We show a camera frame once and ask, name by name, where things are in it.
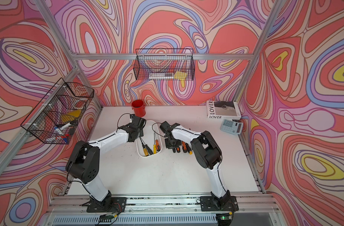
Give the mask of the orange black screwdriver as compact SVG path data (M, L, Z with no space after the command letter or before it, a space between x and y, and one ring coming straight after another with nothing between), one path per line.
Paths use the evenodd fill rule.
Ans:
M156 134L156 147L157 147L157 152L160 152L161 148L159 145L159 140L157 139L157 134Z

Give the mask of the orange screwdriver long shaft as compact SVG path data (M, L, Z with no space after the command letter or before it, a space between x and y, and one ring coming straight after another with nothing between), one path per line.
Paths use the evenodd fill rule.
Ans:
M184 153L187 153L188 152L188 149L187 149L187 145L184 141L182 141L182 150Z

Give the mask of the black yellow dotted screwdriver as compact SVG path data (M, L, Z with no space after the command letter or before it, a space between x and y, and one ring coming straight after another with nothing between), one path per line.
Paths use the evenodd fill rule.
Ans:
M189 144L188 143L186 143L186 151L190 154L190 155L192 155L192 149L191 149L191 147L189 146Z

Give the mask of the white plastic storage box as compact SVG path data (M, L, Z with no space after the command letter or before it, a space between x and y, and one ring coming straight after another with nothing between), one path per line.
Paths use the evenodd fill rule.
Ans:
M144 127L144 136L142 137L143 141L152 149L153 151L153 139L154 139L154 135L153 132L157 134L157 139L159 140L159 145L160 145L160 152L157 152L156 154L160 154L162 152L162 137L158 134L160 132L159 128L158 128L158 123L156 123L153 120L147 120L146 122L146 126ZM143 151L143 147L141 144L140 139L138 138L135 141L136 144L136 148L137 148L137 154L139 155L139 157L141 158L149 158L152 157L156 154L152 154L150 156L145 156L144 151Z

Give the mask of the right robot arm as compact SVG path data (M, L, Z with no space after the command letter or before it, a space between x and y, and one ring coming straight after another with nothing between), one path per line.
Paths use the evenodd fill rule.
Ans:
M232 203L230 191L224 183L220 170L223 160L222 150L217 145L210 132L195 132L175 123L170 125L164 121L159 126L164 134L165 145L168 149L177 152L185 143L190 147L199 165L206 169L211 184L211 197L213 206L222 210L227 204Z

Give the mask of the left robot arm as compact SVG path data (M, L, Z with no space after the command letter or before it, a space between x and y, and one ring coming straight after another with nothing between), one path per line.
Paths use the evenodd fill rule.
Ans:
M111 192L99 176L100 157L103 153L140 138L145 124L146 119L130 114L129 123L118 126L111 134L75 144L65 169L90 195L87 212L123 212L121 207L116 206Z

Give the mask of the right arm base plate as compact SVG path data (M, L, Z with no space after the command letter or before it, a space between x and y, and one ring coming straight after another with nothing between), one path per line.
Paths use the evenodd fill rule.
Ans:
M201 206L201 211L231 211L239 210L238 202L235 196L225 196L216 198L212 196L201 196L196 201Z

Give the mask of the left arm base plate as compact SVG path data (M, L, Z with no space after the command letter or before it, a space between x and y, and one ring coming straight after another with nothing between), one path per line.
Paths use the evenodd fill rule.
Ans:
M126 197L106 197L101 202L90 198L90 201L85 205L88 213L122 213L125 211L126 201Z

